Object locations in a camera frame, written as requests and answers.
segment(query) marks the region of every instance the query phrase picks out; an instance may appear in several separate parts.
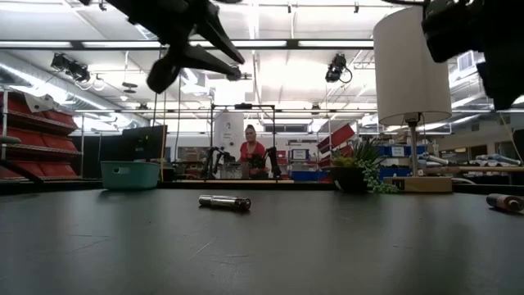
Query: potted plant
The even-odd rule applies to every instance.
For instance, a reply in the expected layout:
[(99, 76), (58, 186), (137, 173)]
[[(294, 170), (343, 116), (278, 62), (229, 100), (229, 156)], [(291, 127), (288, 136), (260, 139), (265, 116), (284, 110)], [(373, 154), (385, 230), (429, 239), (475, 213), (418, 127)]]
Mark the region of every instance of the potted plant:
[(335, 185), (345, 193), (397, 193), (398, 188), (379, 180), (378, 144), (366, 139), (353, 144), (353, 150), (343, 154), (333, 153), (331, 177)]

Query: lamp base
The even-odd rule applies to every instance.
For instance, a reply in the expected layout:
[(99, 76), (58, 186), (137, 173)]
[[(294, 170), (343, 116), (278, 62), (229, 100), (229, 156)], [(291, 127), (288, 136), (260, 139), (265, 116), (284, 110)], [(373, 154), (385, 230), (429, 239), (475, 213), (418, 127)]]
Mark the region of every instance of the lamp base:
[(405, 193), (452, 193), (451, 177), (386, 177), (384, 182)]

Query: red shirt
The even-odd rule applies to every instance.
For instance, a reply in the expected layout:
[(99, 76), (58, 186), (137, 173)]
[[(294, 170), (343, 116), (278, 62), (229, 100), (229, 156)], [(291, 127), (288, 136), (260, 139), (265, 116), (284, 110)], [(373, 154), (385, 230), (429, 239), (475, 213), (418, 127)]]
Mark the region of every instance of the red shirt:
[(256, 142), (256, 146), (253, 152), (248, 152), (247, 143), (243, 143), (240, 146), (240, 160), (249, 161), (252, 158), (253, 154), (260, 155), (262, 157), (265, 154), (265, 147), (261, 143)]

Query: teal plastic bin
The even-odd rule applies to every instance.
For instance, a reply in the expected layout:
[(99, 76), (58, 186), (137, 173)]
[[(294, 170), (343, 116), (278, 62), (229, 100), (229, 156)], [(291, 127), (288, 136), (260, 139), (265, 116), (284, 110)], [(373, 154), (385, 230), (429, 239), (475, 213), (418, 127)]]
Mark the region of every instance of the teal plastic bin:
[(101, 161), (102, 182), (106, 189), (155, 188), (160, 164), (134, 161)]

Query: ceiling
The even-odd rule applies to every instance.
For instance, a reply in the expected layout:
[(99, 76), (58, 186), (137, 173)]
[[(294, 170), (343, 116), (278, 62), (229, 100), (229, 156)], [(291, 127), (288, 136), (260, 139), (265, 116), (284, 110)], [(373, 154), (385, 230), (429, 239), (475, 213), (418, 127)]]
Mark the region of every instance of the ceiling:
[[(107, 11), (98, 8), (97, 1), (84, 7), (73, 0), (0, 0), (0, 40), (142, 40), (144, 35), (114, 7)], [(355, 1), (349, 0), (246, 0), (241, 4), (220, 6), (220, 20), (231, 39), (370, 39), (374, 25), (384, 16), (398, 11), (379, 0), (361, 1), (355, 13)], [(210, 51), (218, 58), (233, 63), (223, 53)], [(376, 108), (374, 89), (373, 51), (343, 51), (350, 67), (354, 68), (353, 80), (348, 84), (326, 83), (324, 76), (337, 50), (243, 50), (246, 63), (242, 72), (253, 75), (254, 59), (258, 65), (257, 88), (260, 101), (280, 108), (310, 108), (312, 103), (322, 103), (322, 108)], [(52, 51), (8, 51), (14, 57), (56, 74), (50, 67)], [(151, 103), (156, 95), (147, 87), (146, 77), (159, 53), (154, 51), (129, 52), (127, 72), (126, 52), (63, 51), (69, 58), (88, 65), (92, 76), (98, 75), (106, 87), (88, 91), (123, 108), (136, 108), (139, 103)], [(456, 64), (450, 61), (450, 73)], [(213, 73), (207, 76), (205, 88), (215, 88), (226, 79)], [(62, 79), (69, 79), (57, 74)], [(135, 94), (125, 94), (124, 82), (138, 85)], [(257, 102), (252, 80), (236, 82), (245, 89), (247, 102)], [(481, 92), (477, 74), (452, 83), (452, 102)], [(180, 91), (178, 82), (173, 84), (157, 101), (168, 108), (175, 108), (180, 99), (186, 108), (209, 106), (207, 94), (195, 95)], [(485, 99), (471, 100), (458, 107), (489, 105)]]

